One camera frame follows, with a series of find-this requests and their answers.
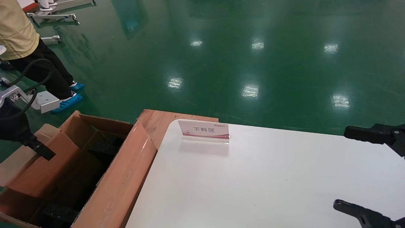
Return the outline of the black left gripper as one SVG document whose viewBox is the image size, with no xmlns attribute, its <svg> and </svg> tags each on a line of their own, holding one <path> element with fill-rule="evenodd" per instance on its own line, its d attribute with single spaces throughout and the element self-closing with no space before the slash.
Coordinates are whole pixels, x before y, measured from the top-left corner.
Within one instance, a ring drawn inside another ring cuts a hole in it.
<svg viewBox="0 0 405 228">
<path fill-rule="evenodd" d="M 39 156 L 51 160 L 56 154 L 36 136 L 32 136 L 25 112 L 10 99 L 5 99 L 0 109 L 0 139 L 19 142 L 31 148 Z"/>
</svg>

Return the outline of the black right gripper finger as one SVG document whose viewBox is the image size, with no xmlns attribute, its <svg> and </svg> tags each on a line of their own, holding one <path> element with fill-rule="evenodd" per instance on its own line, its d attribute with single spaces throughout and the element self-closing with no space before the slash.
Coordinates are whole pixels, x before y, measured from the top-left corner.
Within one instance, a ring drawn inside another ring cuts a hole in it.
<svg viewBox="0 0 405 228">
<path fill-rule="evenodd" d="M 362 228 L 404 228 L 405 218 L 396 221 L 391 220 L 389 217 L 364 208 L 362 206 L 336 199 L 333 203 L 333 208 L 344 214 L 355 217 Z"/>
<path fill-rule="evenodd" d="M 405 156 L 404 124 L 398 126 L 375 124 L 370 128 L 347 126 L 344 137 L 372 144 L 386 144 L 400 157 Z"/>
</svg>

